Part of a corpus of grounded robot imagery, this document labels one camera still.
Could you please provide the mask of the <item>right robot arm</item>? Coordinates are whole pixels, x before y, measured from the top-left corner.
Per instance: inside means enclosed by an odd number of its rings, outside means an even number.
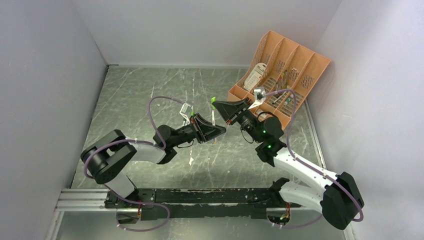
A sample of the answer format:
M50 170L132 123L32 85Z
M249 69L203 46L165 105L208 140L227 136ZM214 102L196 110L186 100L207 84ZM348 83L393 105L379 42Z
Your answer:
M275 207L290 203L312 209L339 230L362 221L365 204L354 177L326 170L295 153L280 140L284 131L277 116L265 112L260 119L250 111L251 104L248 98L212 103L226 124L238 123L259 144L255 151L262 162L290 172L305 184L285 181L270 193L270 202Z

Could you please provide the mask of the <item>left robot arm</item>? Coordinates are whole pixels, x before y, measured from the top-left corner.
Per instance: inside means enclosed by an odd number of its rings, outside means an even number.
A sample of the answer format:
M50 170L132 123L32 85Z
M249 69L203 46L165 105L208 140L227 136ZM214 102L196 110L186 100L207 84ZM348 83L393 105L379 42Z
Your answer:
M189 123L178 129L168 125L158 127L153 142L130 139L121 130L115 129L81 153L84 175L104 185L116 194L126 208L134 207L139 200L138 189L122 172L131 161L149 162L157 165L169 163L182 144L206 143L224 134L226 128L213 125L196 113Z

